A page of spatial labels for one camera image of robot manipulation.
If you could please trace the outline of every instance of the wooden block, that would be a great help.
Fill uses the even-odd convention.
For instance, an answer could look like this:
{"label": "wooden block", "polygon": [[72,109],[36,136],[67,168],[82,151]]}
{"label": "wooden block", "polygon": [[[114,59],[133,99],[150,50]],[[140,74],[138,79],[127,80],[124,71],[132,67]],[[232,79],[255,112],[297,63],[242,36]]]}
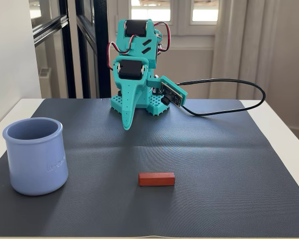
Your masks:
{"label": "wooden block", "polygon": [[170,186],[174,185],[174,173],[161,172],[161,173],[139,173],[139,186]]}

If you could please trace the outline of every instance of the window frame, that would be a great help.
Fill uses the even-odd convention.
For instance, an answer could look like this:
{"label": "window frame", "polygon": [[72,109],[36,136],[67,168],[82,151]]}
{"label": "window frame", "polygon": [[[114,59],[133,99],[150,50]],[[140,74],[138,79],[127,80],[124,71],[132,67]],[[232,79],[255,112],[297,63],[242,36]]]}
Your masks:
{"label": "window frame", "polygon": [[59,16],[32,28],[34,46],[61,30],[68,98],[76,98],[67,0],[59,0]]}
{"label": "window frame", "polygon": [[[81,64],[82,91],[83,98],[111,97],[110,70],[107,67],[108,19],[107,1],[90,0],[91,19],[84,13],[84,2],[75,0],[76,20],[79,40],[79,54]],[[90,44],[94,52],[94,70],[91,72],[92,60],[88,52],[87,43]]]}
{"label": "window frame", "polygon": [[[131,0],[118,0],[118,19],[131,18]],[[214,36],[217,22],[192,21],[193,0],[170,0],[170,21],[167,22],[174,36]]]}

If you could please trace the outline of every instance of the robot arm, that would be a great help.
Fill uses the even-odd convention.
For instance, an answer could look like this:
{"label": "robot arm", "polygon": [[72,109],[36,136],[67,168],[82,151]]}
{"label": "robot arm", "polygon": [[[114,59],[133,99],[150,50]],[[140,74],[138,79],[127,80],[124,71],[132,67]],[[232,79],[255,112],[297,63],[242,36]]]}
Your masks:
{"label": "robot arm", "polygon": [[154,28],[152,20],[120,20],[114,45],[119,52],[112,66],[116,86],[120,94],[111,98],[111,106],[122,114],[122,123],[128,130],[133,121],[135,108],[145,108],[159,115],[172,102],[182,106],[187,92],[165,76],[155,77],[157,56],[169,48],[161,48],[162,34]]}

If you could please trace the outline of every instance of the textured rubber mat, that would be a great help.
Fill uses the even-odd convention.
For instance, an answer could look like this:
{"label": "textured rubber mat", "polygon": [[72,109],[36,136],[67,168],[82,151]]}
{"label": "textured rubber mat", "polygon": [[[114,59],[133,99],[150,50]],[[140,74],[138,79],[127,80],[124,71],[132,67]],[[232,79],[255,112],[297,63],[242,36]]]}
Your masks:
{"label": "textured rubber mat", "polygon": [[[236,100],[187,100],[198,112]],[[136,110],[125,131],[110,100],[45,100],[33,117],[62,122],[69,178],[23,196],[0,159],[0,236],[299,237],[299,187],[247,112],[199,118]],[[175,186],[139,187],[170,171]]]}

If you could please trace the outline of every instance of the white curtain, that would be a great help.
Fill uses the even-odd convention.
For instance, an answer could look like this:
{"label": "white curtain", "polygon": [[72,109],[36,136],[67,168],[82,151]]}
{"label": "white curtain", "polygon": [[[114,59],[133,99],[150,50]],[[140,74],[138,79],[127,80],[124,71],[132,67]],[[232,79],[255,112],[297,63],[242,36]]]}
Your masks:
{"label": "white curtain", "polygon": [[[234,78],[268,88],[280,0],[221,0],[212,78]],[[261,93],[237,83],[211,83],[210,98],[259,99]]]}

